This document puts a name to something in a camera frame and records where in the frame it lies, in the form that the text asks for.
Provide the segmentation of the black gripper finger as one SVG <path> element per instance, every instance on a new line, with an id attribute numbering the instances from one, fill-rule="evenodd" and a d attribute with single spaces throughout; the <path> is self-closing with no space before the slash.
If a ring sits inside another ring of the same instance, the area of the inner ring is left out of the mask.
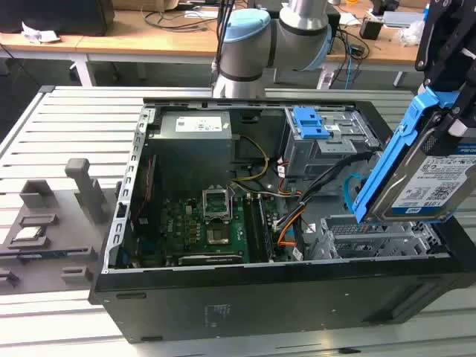
<path id="1" fill-rule="evenodd" d="M 444 112 L 431 121 L 421 150 L 427 156 L 474 155 L 475 111 L 462 118 L 453 112 Z"/>

